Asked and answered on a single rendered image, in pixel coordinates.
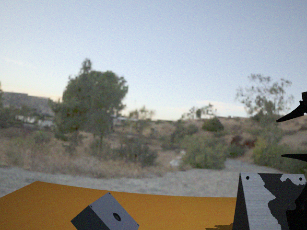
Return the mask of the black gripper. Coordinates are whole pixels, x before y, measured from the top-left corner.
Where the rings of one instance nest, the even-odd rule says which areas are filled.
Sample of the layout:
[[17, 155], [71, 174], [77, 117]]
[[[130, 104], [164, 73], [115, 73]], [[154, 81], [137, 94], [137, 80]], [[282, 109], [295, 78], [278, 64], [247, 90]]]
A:
[[[300, 105], [294, 109], [291, 113], [279, 118], [276, 122], [284, 122], [296, 117], [304, 116], [304, 113], [307, 114], [307, 92], [302, 92], [302, 100], [299, 101]], [[283, 154], [282, 157], [298, 159], [307, 162], [307, 153], [306, 154]]]

